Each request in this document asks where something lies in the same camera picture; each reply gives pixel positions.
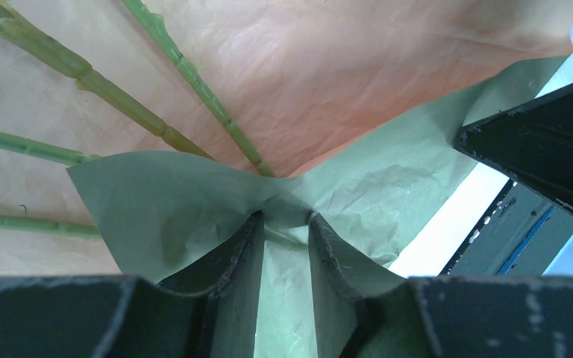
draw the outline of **crumpled paper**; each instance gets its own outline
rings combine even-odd
[[[256,356],[315,357],[307,213],[320,212],[343,239],[389,265],[475,165],[450,146],[463,121],[532,99],[562,62],[517,63],[399,116],[294,178],[171,151],[117,154],[68,172],[122,272],[155,283],[262,210],[269,241]]]
[[[145,3],[164,14],[181,51],[199,67],[201,76],[280,176],[296,169],[297,173],[306,172],[389,119],[482,81],[517,60],[571,50],[568,33],[573,1]],[[11,4],[217,160],[251,171],[243,155],[120,1],[16,0]],[[520,78],[517,83],[527,79]],[[465,103],[473,110],[471,98]],[[400,127],[403,122],[396,125],[402,131],[397,133],[398,142],[406,148],[398,157],[372,159],[377,163],[368,169],[369,175],[361,172],[339,178],[346,167],[328,162],[319,167],[334,167],[325,169],[330,170],[328,178],[309,175],[314,180],[294,181],[299,182],[300,190],[308,191],[302,192],[303,198],[326,210],[325,216],[342,235],[381,264],[394,260],[425,218],[466,175],[470,169],[466,165],[472,165],[453,154],[427,154],[429,160],[419,159],[422,152],[429,153],[421,144],[427,138],[427,142],[444,149],[445,133],[455,131],[453,124],[439,122],[440,112],[435,111],[431,115],[436,120],[418,121],[410,131]],[[0,131],[104,156],[168,149],[99,98],[78,91],[71,80],[1,38]],[[436,136],[440,139],[431,142]],[[368,158],[390,142],[386,137],[376,138],[373,145],[357,143]],[[364,162],[363,157],[353,161],[355,170]],[[389,168],[394,163],[402,164],[397,164],[399,173],[409,170],[406,174],[432,183],[417,186],[405,176],[389,177],[395,173]],[[397,189],[386,191],[393,186],[379,185],[380,180],[394,178],[398,178],[394,183]],[[328,184],[320,190],[310,186],[312,181]],[[400,190],[405,190],[405,195],[399,194]],[[351,199],[354,204],[345,209],[334,204]],[[388,202],[395,211],[386,212],[375,199]],[[0,214],[83,223],[91,220],[63,166],[5,151],[0,151]],[[376,215],[383,216],[369,222]],[[367,232],[365,227],[376,227],[388,216],[401,224],[381,233],[377,238],[381,242],[354,239]],[[353,226],[356,231],[351,234]],[[275,235],[266,246],[263,275],[273,278],[263,280],[265,299],[260,314],[269,314],[276,307],[295,314],[299,309],[281,292],[290,292],[289,299],[307,302],[310,293],[293,294],[289,287],[296,278],[303,280],[303,287],[309,280],[308,267],[299,254],[305,250],[303,236],[298,228],[291,229],[286,238]],[[117,271],[101,241],[0,230],[0,274]],[[288,316],[273,322],[259,321],[257,354],[314,357],[310,325],[295,323]],[[294,339],[284,338],[284,327],[292,329],[289,334]],[[264,342],[272,339],[275,345],[265,346]]]

